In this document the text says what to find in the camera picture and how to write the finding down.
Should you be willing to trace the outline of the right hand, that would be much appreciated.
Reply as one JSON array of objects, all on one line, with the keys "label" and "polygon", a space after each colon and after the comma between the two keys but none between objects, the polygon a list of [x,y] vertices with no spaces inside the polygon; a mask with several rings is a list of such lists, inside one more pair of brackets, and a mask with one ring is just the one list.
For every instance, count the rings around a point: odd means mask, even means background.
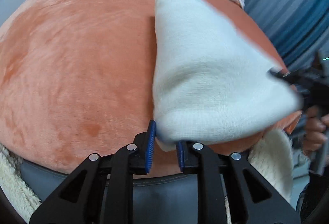
[{"label": "right hand", "polygon": [[328,114],[319,117],[319,109],[317,107],[311,107],[307,110],[306,115],[306,133],[302,142],[302,152],[305,156],[309,157],[327,141],[324,132],[328,128]]}]

